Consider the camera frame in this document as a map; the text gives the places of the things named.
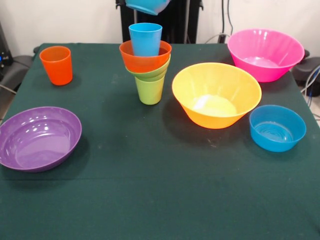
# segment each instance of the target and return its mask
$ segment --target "green cup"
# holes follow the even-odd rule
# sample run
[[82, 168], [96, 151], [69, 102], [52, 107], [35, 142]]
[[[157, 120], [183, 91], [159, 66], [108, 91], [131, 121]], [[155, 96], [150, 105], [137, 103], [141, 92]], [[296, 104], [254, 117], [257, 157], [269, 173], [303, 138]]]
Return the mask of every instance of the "green cup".
[[146, 105], [154, 105], [160, 102], [164, 88], [165, 76], [157, 81], [143, 81], [135, 78], [139, 99]]
[[162, 79], [166, 73], [167, 73], [167, 69], [170, 63], [170, 59], [171, 59], [171, 55], [169, 56], [168, 61], [166, 61], [166, 63], [164, 65], [162, 65], [161, 67], [159, 67], [156, 70], [153, 71], [149, 71], [149, 72], [145, 72], [145, 73], [137, 73], [137, 72], [133, 72], [133, 71], [129, 71], [128, 69], [126, 69], [129, 73], [131, 73], [134, 77], [144, 81], [144, 82], [154, 82], [157, 80]]

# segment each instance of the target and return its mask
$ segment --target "blue bowl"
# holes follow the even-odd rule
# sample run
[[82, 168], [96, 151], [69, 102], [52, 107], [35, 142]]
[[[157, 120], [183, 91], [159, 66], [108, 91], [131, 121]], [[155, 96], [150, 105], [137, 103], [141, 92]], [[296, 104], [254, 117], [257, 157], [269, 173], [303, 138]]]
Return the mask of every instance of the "blue bowl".
[[169, 2], [170, 0], [126, 0], [126, 6], [145, 14], [158, 15]]
[[278, 105], [257, 107], [249, 120], [252, 139], [271, 152], [292, 149], [307, 131], [304, 120], [297, 113]]

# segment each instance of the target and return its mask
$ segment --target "purple bowl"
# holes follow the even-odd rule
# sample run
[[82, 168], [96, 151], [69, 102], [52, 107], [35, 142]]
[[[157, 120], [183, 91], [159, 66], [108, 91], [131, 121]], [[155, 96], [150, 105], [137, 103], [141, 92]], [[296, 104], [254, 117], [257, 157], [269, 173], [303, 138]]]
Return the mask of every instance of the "purple bowl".
[[82, 132], [79, 118], [54, 106], [22, 111], [0, 126], [0, 164], [23, 172], [43, 172], [68, 158]]

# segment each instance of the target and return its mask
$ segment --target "blue object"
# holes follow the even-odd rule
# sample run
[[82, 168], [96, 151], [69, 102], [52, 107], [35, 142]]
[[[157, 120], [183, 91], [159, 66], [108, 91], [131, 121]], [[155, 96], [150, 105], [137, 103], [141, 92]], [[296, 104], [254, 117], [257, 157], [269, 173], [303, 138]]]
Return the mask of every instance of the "blue object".
[[292, 149], [306, 134], [304, 120], [289, 108], [278, 105], [257, 107], [250, 114], [251, 137], [272, 152]]
[[133, 53], [135, 56], [159, 55], [162, 26], [156, 23], [136, 23], [129, 26]]
[[170, 0], [126, 0], [126, 6], [145, 14], [158, 15], [169, 2]]

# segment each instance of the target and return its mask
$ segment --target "orange bowl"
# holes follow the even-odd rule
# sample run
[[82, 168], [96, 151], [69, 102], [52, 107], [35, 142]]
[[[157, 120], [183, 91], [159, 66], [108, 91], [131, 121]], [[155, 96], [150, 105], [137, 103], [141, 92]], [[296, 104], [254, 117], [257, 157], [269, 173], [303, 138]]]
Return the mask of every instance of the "orange bowl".
[[160, 42], [158, 56], [135, 56], [131, 40], [125, 41], [119, 47], [126, 68], [134, 73], [147, 73], [160, 68], [170, 56], [171, 45], [165, 41]]
[[246, 71], [224, 63], [191, 65], [173, 79], [172, 91], [188, 117], [201, 127], [223, 129], [254, 109], [262, 92]]

